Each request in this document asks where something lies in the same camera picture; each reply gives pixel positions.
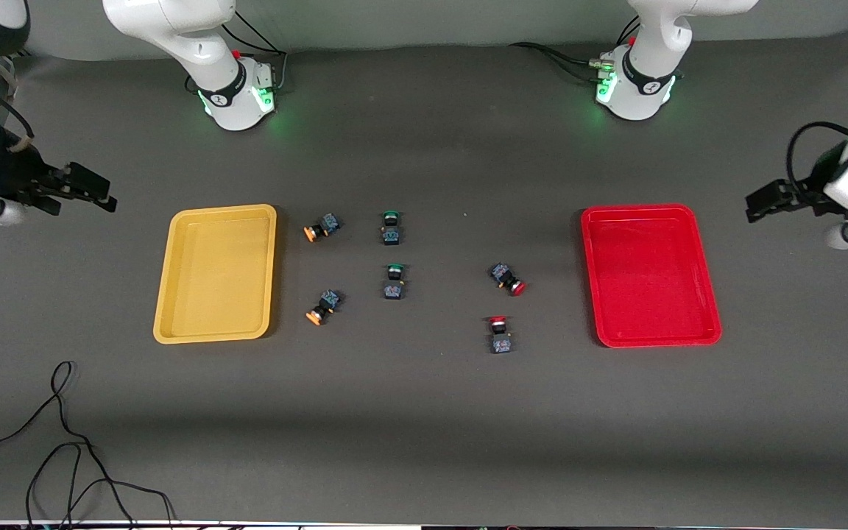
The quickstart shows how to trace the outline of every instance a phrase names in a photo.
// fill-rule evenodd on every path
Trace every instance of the green led light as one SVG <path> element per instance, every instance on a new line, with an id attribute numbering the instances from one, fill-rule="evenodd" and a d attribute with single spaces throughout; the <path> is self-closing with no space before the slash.
<path id="1" fill-rule="evenodd" d="M 273 96 L 269 88 L 250 87 L 250 93 L 253 94 L 257 107 L 260 107 L 261 111 L 266 113 L 273 110 Z"/>
<path id="2" fill-rule="evenodd" d="M 208 101 L 205 101 L 205 97 L 202 95 L 202 91 L 198 91 L 198 98 L 202 100 L 202 105 L 205 106 L 205 114 L 211 116 L 211 108 L 208 108 Z"/>
<path id="3" fill-rule="evenodd" d="M 617 74 L 612 71 L 607 79 L 603 79 L 601 81 L 601 88 L 598 90 L 598 101 L 601 103 L 608 103 L 608 101 L 610 101 L 610 97 L 613 95 L 613 88 L 616 86 Z"/>
<path id="4" fill-rule="evenodd" d="M 673 78 L 669 80 L 669 88 L 666 88 L 666 95 L 662 97 L 663 103 L 669 101 L 669 96 L 673 93 L 674 84 L 676 84 L 676 75 L 673 75 Z"/>

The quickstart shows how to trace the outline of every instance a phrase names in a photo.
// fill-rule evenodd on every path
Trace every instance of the tray rim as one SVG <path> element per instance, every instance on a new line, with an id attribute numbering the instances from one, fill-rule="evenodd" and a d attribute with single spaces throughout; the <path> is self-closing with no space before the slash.
<path id="1" fill-rule="evenodd" d="M 172 267 L 172 245 L 175 242 L 175 228 L 186 217 L 195 215 L 203 215 L 210 213 L 219 213 L 225 211 L 258 211 L 262 209 L 266 212 L 266 218 L 270 221 L 270 231 L 268 235 L 268 248 L 270 258 L 276 259 L 276 241 L 277 241 L 277 209 L 268 204 L 256 205 L 234 205 L 233 207 L 215 207 L 215 208 L 192 208 L 179 211 L 172 220 L 169 221 L 169 234 L 166 237 L 166 251 L 162 260 L 162 275 L 159 279 L 159 292 L 155 301 L 155 318 L 152 322 L 152 336 L 156 342 L 161 345 L 185 345 L 193 342 L 225 342 L 225 340 L 250 340 L 258 339 L 266 333 L 270 326 L 270 303 L 273 298 L 273 267 L 275 263 L 270 263 L 268 270 L 270 271 L 270 281 L 266 282 L 264 296 L 264 318 L 263 322 L 255 331 L 235 332 L 223 334 L 208 334 L 208 335 L 184 335 L 184 336 L 167 336 L 162 333 L 162 312 L 165 303 L 166 294 L 169 292 L 169 269 Z"/>
<path id="2" fill-rule="evenodd" d="M 703 338 L 699 339 L 633 339 L 633 340 L 614 340 L 605 336 L 605 332 L 602 329 L 603 326 L 601 323 L 604 321 L 603 308 L 599 304 L 600 291 L 598 289 L 598 279 L 596 279 L 596 271 L 595 264 L 593 264 L 593 242 L 591 238 L 587 236 L 589 233 L 589 226 L 592 222 L 593 215 L 602 211 L 669 211 L 670 209 L 676 209 L 677 211 L 682 211 L 686 214 L 689 219 L 689 233 L 690 238 L 693 242 L 693 251 L 697 252 L 697 255 L 702 258 L 703 267 L 702 269 L 702 288 L 704 289 L 706 294 L 706 298 L 709 299 L 709 315 L 711 319 L 713 319 L 713 329 L 711 329 L 711 334 L 709 336 L 703 336 Z M 598 332 L 598 339 L 603 345 L 609 348 L 615 349 L 624 349 L 624 348 L 660 348 L 660 347 L 683 347 L 683 346 L 710 346 L 715 345 L 721 339 L 721 333 L 723 330 L 721 329 L 721 317 L 718 311 L 718 303 L 716 301 L 716 290 L 713 288 L 713 283 L 711 283 L 711 275 L 709 272 L 709 262 L 707 262 L 706 252 L 704 251 L 702 245 L 702 236 L 699 232 L 699 224 L 698 219 L 696 218 L 696 212 L 692 211 L 692 208 L 687 207 L 687 205 L 679 204 L 678 202 L 667 202 L 666 204 L 656 204 L 656 205 L 603 205 L 603 207 L 589 207 L 585 208 L 582 212 L 582 217 L 580 218 L 580 236 L 582 236 L 582 243 L 584 244 L 584 256 L 585 263 L 587 265 L 587 275 L 588 275 L 588 285 L 591 289 L 591 302 L 593 307 L 593 315 L 595 315 L 595 329 Z"/>

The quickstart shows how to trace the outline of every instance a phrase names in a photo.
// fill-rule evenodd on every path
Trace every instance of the plastic tray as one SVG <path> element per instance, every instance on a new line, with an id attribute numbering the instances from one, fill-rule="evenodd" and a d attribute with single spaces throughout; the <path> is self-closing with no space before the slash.
<path id="1" fill-rule="evenodd" d="M 152 335 L 163 345 L 256 339 L 270 324 L 277 211 L 188 209 L 172 218 Z"/>
<path id="2" fill-rule="evenodd" d="M 721 338 L 702 239 L 689 208 L 588 208 L 582 238 L 604 345 L 701 346 Z"/>

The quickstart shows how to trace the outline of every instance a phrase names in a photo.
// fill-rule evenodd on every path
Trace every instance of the red tray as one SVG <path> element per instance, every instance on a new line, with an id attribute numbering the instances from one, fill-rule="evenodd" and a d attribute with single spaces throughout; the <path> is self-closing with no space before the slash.
<path id="1" fill-rule="evenodd" d="M 721 338 L 716 293 L 689 208 L 588 208 L 582 238 L 604 345 L 703 346 Z"/>

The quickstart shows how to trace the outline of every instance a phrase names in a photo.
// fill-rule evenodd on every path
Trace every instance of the gray wall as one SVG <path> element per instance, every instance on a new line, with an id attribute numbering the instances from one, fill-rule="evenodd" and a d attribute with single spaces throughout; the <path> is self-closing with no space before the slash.
<path id="1" fill-rule="evenodd" d="M 28 48 L 75 60 L 162 57 L 105 19 L 99 0 L 32 0 Z M 624 0 L 238 0 L 289 50 L 607 41 L 632 17 Z M 760 0 L 744 15 L 696 19 L 698 40 L 821 37 L 848 30 L 848 0 Z M 240 36 L 251 37 L 240 21 Z"/>

